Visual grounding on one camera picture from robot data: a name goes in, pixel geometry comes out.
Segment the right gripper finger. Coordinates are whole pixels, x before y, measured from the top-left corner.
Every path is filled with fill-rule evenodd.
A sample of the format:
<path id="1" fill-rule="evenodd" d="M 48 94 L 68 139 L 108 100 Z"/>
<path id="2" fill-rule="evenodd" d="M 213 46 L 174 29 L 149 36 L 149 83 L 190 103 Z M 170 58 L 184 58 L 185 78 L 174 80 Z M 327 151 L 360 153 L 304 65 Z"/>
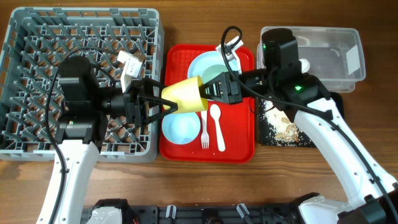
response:
<path id="1" fill-rule="evenodd" d="M 222 103 L 229 102 L 228 95 L 224 95 L 221 93 L 207 93 L 206 91 L 200 90 L 200 96 L 207 100 L 218 101 Z"/>
<path id="2" fill-rule="evenodd" d="M 229 93 L 230 74 L 228 72 L 221 72 L 210 81 L 202 84 L 199 87 L 200 93 Z"/>

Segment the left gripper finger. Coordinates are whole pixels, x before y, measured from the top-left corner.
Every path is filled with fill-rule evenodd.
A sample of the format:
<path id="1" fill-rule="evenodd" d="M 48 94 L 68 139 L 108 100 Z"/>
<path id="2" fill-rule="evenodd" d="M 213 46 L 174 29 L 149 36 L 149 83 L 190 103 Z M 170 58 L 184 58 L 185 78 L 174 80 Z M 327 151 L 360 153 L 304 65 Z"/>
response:
<path id="1" fill-rule="evenodd" d="M 136 106 L 136 126 L 147 126 L 176 112 L 178 104 L 158 96 L 138 95 Z"/>
<path id="2" fill-rule="evenodd" d="M 137 99 L 140 103 L 148 104 L 149 106 L 162 106 L 164 100 L 160 97 L 160 91 L 164 85 L 151 78 L 143 78 L 138 81 L 137 87 L 139 88 Z"/>

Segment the pale green bowl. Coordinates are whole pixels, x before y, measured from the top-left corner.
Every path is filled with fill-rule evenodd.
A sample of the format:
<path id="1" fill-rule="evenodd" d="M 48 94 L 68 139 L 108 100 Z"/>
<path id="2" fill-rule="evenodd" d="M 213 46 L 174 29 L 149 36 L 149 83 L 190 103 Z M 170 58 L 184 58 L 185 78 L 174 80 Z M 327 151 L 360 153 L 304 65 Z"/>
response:
<path id="1" fill-rule="evenodd" d="M 227 72 L 228 69 L 225 65 L 212 65 L 204 70 L 203 74 L 201 75 L 201 79 L 203 83 L 208 83 L 213 78 L 217 77 L 219 74 L 223 72 Z"/>

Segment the yellow plastic cup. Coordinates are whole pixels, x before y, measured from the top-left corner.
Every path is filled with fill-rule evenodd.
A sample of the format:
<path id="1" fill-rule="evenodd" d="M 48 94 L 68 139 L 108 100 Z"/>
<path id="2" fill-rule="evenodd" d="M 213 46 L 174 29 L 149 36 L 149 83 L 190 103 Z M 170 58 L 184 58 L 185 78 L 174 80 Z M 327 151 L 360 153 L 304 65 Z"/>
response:
<path id="1" fill-rule="evenodd" d="M 208 100 L 201 97 L 199 90 L 202 85 L 200 76 L 191 77 L 164 88 L 161 98 L 177 104 L 174 114 L 206 111 Z"/>

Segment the light blue small bowl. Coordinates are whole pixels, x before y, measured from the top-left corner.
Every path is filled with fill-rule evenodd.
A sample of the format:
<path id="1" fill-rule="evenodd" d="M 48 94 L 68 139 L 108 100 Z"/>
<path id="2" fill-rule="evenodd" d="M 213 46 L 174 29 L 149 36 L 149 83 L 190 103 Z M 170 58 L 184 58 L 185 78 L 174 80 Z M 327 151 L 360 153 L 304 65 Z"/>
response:
<path id="1" fill-rule="evenodd" d="M 169 114 L 162 120 L 162 133 L 173 144 L 192 142 L 200 130 L 201 122 L 196 113 Z"/>

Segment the white plastic fork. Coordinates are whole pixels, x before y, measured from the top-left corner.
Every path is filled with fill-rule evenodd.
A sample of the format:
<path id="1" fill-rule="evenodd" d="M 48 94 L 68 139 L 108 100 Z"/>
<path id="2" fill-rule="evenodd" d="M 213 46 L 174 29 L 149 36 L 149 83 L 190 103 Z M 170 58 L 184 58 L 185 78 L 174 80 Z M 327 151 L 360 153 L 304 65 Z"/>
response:
<path id="1" fill-rule="evenodd" d="M 201 146 L 203 149 L 208 149 L 210 139 L 207 131 L 207 111 L 201 112 L 201 125 L 202 125 Z"/>

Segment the rice and peanut shell scraps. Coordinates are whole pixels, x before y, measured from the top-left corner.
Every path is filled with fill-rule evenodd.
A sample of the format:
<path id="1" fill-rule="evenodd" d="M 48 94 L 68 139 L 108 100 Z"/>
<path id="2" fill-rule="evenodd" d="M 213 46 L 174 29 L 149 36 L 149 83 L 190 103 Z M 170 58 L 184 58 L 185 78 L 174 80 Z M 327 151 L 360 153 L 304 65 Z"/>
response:
<path id="1" fill-rule="evenodd" d="M 261 118 L 265 122 L 266 137 L 272 144 L 288 146 L 299 141 L 299 129 L 297 125 L 288 119 L 283 111 L 279 111 L 271 101 L 261 100 Z"/>

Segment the white napkin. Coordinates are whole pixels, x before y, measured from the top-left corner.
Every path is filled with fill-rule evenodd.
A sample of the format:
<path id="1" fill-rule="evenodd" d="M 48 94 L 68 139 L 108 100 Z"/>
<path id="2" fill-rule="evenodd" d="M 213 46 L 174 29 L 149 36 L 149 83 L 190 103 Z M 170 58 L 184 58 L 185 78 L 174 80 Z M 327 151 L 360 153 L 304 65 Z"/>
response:
<path id="1" fill-rule="evenodd" d="M 305 58 L 300 58 L 299 61 L 301 62 L 302 73 L 307 73 L 310 70 L 310 62 Z"/>

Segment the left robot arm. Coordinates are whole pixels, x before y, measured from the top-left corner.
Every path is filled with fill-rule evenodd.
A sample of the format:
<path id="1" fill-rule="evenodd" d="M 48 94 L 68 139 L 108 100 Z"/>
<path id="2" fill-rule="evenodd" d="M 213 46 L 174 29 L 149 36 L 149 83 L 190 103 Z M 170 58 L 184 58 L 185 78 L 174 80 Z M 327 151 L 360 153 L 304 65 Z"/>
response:
<path id="1" fill-rule="evenodd" d="M 137 127 L 177 110 L 175 102 L 154 96 L 164 85 L 150 78 L 126 89 L 100 87 L 94 65 L 84 56 L 63 60 L 56 77 L 63 91 L 63 112 L 49 136 L 56 155 L 38 223 L 79 223 L 88 181 L 105 139 L 109 118 L 125 117 Z"/>

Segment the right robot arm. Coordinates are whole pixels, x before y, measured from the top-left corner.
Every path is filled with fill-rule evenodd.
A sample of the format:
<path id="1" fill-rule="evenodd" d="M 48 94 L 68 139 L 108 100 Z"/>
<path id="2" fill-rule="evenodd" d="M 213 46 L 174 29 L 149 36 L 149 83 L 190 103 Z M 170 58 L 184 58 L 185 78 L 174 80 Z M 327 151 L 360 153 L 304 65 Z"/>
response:
<path id="1" fill-rule="evenodd" d="M 323 83 L 302 70 L 292 31 L 266 31 L 261 44 L 262 69 L 244 73 L 227 69 L 200 87 L 201 96 L 228 104 L 250 96 L 271 101 L 316 145 L 348 200 L 305 195 L 298 205 L 302 223 L 395 223 L 397 180 L 350 130 Z"/>

